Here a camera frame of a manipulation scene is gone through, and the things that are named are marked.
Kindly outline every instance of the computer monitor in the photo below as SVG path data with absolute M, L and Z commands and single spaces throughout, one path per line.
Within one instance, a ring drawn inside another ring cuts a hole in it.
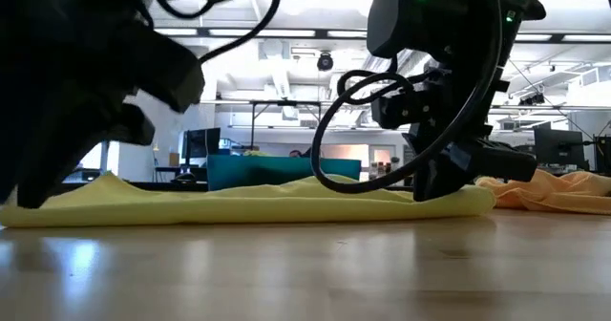
M 579 131 L 535 129 L 535 153 L 538 163 L 585 165 Z
M 184 163 L 190 164 L 191 159 L 207 158 L 208 155 L 219 153 L 221 128 L 185 131 L 182 137 L 182 156 Z

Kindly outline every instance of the yellow towel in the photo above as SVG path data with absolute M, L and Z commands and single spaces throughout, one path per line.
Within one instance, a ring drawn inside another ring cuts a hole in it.
M 348 178 L 334 179 L 350 182 Z M 476 186 L 415 203 L 408 192 L 339 194 L 320 185 L 314 177 L 280 186 L 176 193 L 140 190 L 110 174 L 50 198 L 39 209 L 5 205 L 0 210 L 0 224 L 34 227 L 389 221 L 474 216 L 491 210 L 494 204 L 494 195 Z
M 481 178 L 477 185 L 490 188 L 496 207 L 533 211 L 569 211 L 611 215 L 611 178 L 575 172 L 557 178 L 537 170 L 530 182 L 499 182 Z

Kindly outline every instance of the wooden table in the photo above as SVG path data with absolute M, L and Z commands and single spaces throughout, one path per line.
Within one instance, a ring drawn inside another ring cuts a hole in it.
M 0 230 L 1 320 L 609 320 L 611 219 Z

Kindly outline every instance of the orange cloth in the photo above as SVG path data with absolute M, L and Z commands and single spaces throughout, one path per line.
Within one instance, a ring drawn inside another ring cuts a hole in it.
M 496 207 L 611 215 L 611 198 L 606 197 L 611 192 L 611 178 L 588 172 L 557 178 L 537 170 L 530 182 L 481 178 L 476 184 L 495 193 Z

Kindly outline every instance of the ceiling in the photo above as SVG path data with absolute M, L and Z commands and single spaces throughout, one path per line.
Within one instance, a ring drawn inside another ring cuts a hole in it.
M 542 21 L 525 22 L 521 34 L 596 33 L 611 34 L 611 10 L 607 0 L 540 0 L 547 10 Z M 181 11 L 197 11 L 204 0 L 174 0 Z M 367 28 L 371 0 L 282 0 L 269 29 L 283 30 L 357 30 Z M 158 29 L 249 29 L 261 19 L 270 0 L 231 0 L 217 5 L 203 17 L 191 21 L 173 18 L 156 3 L 150 7 Z M 206 63 L 206 79 L 216 78 L 218 94 L 223 99 L 299 100 L 333 99 L 334 84 L 344 72 L 368 68 L 381 71 L 386 61 L 371 57 L 365 39 L 295 38 L 291 32 L 278 32 L 274 38 L 259 38 Z M 173 36 L 179 43 L 212 50 L 233 39 L 217 36 Z M 534 91 L 531 83 L 555 104 L 566 103 L 569 83 L 597 66 L 611 65 L 611 45 L 550 44 L 540 38 L 515 44 L 504 79 L 511 81 L 508 94 L 497 94 L 494 104 L 517 105 L 521 96 Z M 611 36 L 603 38 L 611 43 Z M 319 72 L 316 62 L 320 52 L 329 52 L 334 67 Z M 428 58 L 423 54 L 404 53 L 401 72 L 418 73 Z M 219 107 L 228 112 L 228 107 Z

